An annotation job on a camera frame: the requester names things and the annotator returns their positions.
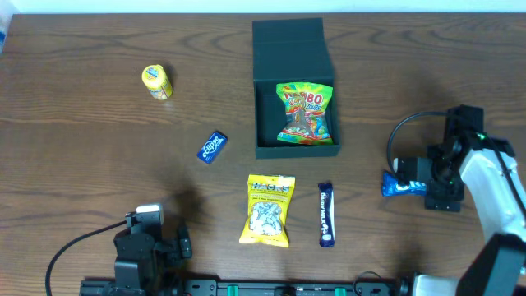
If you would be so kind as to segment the yellow Hacks candy bag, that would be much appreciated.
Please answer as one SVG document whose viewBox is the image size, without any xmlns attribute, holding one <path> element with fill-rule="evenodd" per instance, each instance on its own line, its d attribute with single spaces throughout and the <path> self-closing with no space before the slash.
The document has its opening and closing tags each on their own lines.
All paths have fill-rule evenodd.
<svg viewBox="0 0 526 296">
<path fill-rule="evenodd" d="M 247 180 L 247 220 L 240 243 L 289 247 L 285 231 L 295 177 L 250 174 Z"/>
</svg>

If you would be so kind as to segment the blue Oreo cookie pack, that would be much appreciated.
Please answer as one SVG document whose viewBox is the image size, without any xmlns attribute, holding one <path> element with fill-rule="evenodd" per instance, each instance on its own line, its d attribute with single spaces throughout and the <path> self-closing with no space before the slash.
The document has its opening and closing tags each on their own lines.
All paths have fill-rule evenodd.
<svg viewBox="0 0 526 296">
<path fill-rule="evenodd" d="M 383 173 L 381 187 L 383 197 L 395 197 L 402 195 L 426 196 L 427 185 L 425 183 L 410 181 L 408 184 L 400 184 L 392 173 Z"/>
</svg>

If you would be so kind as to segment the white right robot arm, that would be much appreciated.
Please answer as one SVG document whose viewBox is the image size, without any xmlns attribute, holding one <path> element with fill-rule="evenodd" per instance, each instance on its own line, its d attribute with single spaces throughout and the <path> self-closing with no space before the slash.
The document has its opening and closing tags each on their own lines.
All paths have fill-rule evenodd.
<svg viewBox="0 0 526 296">
<path fill-rule="evenodd" d="M 460 105 L 445 116 L 433 177 L 450 181 L 450 171 L 460 178 L 473 198 L 486 242 L 460 278 L 417 275 L 411 294 L 511 295 L 525 267 L 525 189 L 515 152 L 507 140 L 485 133 L 481 108 Z"/>
</svg>

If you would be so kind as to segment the green Haribo gummy bag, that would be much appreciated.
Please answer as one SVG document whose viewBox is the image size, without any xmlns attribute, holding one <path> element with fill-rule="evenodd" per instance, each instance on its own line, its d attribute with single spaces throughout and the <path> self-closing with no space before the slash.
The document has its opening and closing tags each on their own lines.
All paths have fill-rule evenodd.
<svg viewBox="0 0 526 296">
<path fill-rule="evenodd" d="M 311 82 L 288 82 L 276 86 L 284 104 L 287 124 L 278 141 L 308 146 L 333 145 L 325 113 L 333 88 Z"/>
</svg>

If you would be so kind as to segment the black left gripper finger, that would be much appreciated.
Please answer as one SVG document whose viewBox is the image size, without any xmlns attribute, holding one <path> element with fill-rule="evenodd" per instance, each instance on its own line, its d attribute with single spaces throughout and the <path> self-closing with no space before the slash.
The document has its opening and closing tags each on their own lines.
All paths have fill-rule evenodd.
<svg viewBox="0 0 526 296">
<path fill-rule="evenodd" d="M 190 235 L 189 235 L 188 227 L 185 224 L 181 224 L 178 227 L 178 243 L 179 243 L 181 258 L 184 258 L 184 259 L 192 258 Z"/>
<path fill-rule="evenodd" d="M 177 244 L 174 240 L 163 240 L 155 244 L 154 250 L 159 253 L 173 253 L 177 251 Z"/>
</svg>

